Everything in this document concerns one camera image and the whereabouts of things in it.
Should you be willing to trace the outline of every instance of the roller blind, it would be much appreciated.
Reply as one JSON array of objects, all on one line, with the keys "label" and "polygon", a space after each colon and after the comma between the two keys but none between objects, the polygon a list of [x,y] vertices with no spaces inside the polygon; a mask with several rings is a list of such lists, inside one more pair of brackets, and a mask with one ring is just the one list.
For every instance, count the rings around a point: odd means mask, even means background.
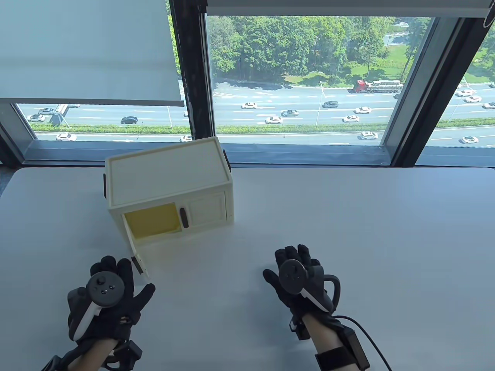
[{"label": "roller blind", "polygon": [[167,0],[0,6],[0,101],[184,106]]},{"label": "roller blind", "polygon": [[490,0],[208,0],[208,15],[483,17]]}]

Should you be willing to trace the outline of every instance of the forearm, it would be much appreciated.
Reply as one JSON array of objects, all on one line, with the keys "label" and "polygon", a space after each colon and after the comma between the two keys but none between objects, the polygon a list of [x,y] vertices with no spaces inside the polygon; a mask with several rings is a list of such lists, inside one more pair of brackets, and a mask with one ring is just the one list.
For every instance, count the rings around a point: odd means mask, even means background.
[{"label": "forearm", "polygon": [[98,371],[116,346],[117,340],[98,340],[85,355],[69,365],[69,371]]},{"label": "forearm", "polygon": [[[323,326],[312,315],[305,315],[302,317],[302,321],[304,322],[304,325],[313,340],[316,352],[318,354],[343,346],[337,333],[328,327]],[[359,369],[356,364],[352,364],[336,369],[335,371],[359,371]]]}]

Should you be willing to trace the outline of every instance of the cabinet handle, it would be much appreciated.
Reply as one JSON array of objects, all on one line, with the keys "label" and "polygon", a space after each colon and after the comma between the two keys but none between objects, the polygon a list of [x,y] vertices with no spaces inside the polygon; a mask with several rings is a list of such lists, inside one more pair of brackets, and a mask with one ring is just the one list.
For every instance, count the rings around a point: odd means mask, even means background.
[{"label": "cabinet handle", "polygon": [[187,220],[186,209],[184,209],[183,207],[181,207],[180,210],[179,210],[179,214],[181,216],[182,225],[184,226],[184,228],[189,228],[189,222]]}]

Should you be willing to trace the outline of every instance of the hedge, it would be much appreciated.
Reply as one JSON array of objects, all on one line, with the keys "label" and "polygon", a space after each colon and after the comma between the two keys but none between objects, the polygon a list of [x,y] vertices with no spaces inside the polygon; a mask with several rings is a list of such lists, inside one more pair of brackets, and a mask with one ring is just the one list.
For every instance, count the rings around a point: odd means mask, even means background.
[{"label": "hedge", "polygon": [[[53,126],[31,123],[35,132],[68,133],[109,133],[109,134],[190,134],[189,126],[117,126],[117,125],[72,125]],[[440,121],[437,128],[454,128],[464,126],[495,125],[495,118],[453,119]],[[387,124],[321,124],[314,125],[257,125],[257,126],[217,126],[217,134],[277,134],[277,133],[328,133],[328,132],[362,132],[385,130]]]}]

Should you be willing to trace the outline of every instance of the black car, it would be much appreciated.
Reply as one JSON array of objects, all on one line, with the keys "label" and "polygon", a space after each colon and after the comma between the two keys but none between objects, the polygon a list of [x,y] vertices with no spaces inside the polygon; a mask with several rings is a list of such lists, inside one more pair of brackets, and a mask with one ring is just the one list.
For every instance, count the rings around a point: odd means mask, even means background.
[{"label": "black car", "polygon": [[328,102],[323,103],[323,108],[337,108],[339,106],[339,102],[336,100],[329,100]]},{"label": "black car", "polygon": [[284,111],[280,114],[281,116],[299,116],[299,112],[297,112],[295,109],[288,109],[287,111]]},{"label": "black car", "polygon": [[137,124],[138,118],[136,116],[122,117],[122,120],[120,120],[120,123],[121,124]]}]

